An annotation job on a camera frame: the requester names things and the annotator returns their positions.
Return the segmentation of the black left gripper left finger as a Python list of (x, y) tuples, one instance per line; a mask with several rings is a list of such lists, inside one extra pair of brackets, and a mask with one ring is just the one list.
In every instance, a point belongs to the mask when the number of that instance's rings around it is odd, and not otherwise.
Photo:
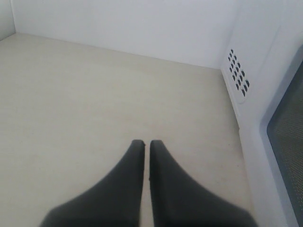
[(138, 227), (145, 143), (133, 140), (117, 165), (96, 185), (52, 209), (42, 227)]

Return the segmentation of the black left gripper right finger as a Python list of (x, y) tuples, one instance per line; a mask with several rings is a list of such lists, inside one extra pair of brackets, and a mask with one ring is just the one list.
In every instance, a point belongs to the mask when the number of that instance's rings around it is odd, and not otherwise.
[(256, 227), (244, 209), (197, 183), (163, 141), (150, 143), (150, 191), (156, 227)]

